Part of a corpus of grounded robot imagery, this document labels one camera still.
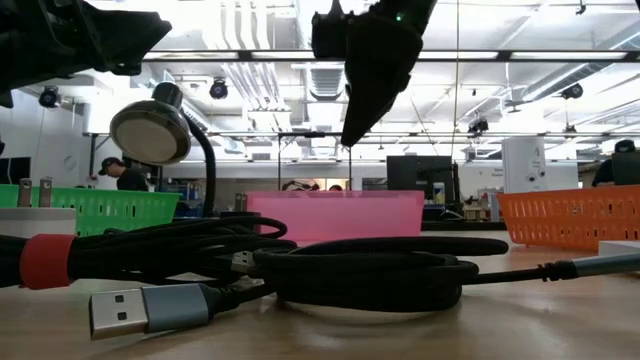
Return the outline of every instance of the wooden table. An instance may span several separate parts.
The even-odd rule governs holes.
[[[464,233],[506,239],[504,232]],[[513,247],[477,259],[482,271],[533,267],[585,254]],[[398,316],[242,305],[210,326],[89,341],[87,300],[135,283],[0,290],[0,359],[639,359],[640,282],[634,275],[468,286],[449,311]]]

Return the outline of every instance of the person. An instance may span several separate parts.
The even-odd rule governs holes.
[[[633,140],[620,140],[616,143],[616,154],[630,153],[634,151],[636,151],[636,145],[633,143]],[[591,186],[602,187],[614,185],[615,182],[613,180],[613,161],[611,161],[611,159],[607,159],[602,164],[600,164],[600,167],[596,171],[596,175],[593,177]]]
[[[102,160],[102,170],[98,174],[118,179],[118,190],[149,191],[144,175],[125,167],[122,160],[116,157],[108,157]]]

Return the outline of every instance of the baseball cap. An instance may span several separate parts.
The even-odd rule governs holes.
[[[636,144],[633,140],[620,140],[616,143],[616,153],[627,153],[636,151]]]
[[[98,172],[98,175],[102,175],[102,176],[107,175],[107,168],[113,164],[124,166],[124,163],[122,162],[122,160],[116,157],[106,158],[102,160],[102,170]]]

